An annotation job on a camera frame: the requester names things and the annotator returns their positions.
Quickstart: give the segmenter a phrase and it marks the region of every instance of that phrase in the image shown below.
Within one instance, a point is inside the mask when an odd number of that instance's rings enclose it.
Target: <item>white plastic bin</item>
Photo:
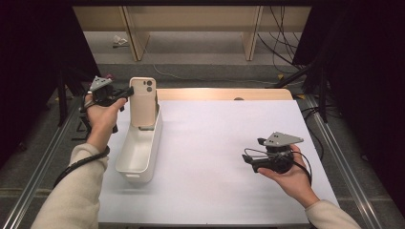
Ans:
[[[149,182],[154,174],[160,134],[163,126],[159,109],[154,131],[141,131],[129,125],[116,170],[129,182]]]

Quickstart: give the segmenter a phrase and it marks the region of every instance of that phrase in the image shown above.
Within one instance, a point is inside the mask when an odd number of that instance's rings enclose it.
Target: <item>beige sleeve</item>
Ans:
[[[74,148],[71,164],[99,154],[85,143]],[[65,176],[42,205],[32,228],[98,228],[98,197],[108,157],[86,163]]]
[[[305,212],[309,221],[318,229],[360,228],[351,216],[327,200],[319,200]]]

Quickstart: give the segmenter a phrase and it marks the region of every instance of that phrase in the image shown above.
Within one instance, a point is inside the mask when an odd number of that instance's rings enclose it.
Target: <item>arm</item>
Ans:
[[[297,146],[290,147],[292,151],[300,152]],[[306,167],[301,155],[294,154],[294,160]],[[290,197],[301,203],[309,221],[316,228],[360,228],[343,210],[329,201],[320,200],[310,187],[307,175],[298,166],[292,166],[285,174],[277,174],[266,168],[260,168],[258,172],[276,181]]]
[[[70,164],[106,149],[117,112],[125,102],[122,98],[108,108],[88,109],[92,132],[86,143],[74,148]],[[32,228],[97,228],[98,197],[107,160],[104,157],[84,164],[63,178],[41,207]]]

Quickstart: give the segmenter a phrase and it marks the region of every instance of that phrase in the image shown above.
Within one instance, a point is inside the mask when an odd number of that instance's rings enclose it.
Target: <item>white tabletop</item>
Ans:
[[[183,226],[306,224],[304,208],[274,181],[253,173],[244,148],[265,150],[258,137],[302,137],[312,187],[338,204],[293,100],[160,101],[163,129],[154,177],[131,184],[115,169],[129,127],[129,105],[118,117],[100,195],[99,222]]]

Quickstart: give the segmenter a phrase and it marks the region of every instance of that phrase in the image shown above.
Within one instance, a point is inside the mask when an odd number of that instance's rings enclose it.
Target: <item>smartphone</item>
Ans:
[[[129,97],[131,125],[134,127],[153,126],[158,106],[156,80],[150,77],[133,77],[129,84],[134,88],[134,94]]]

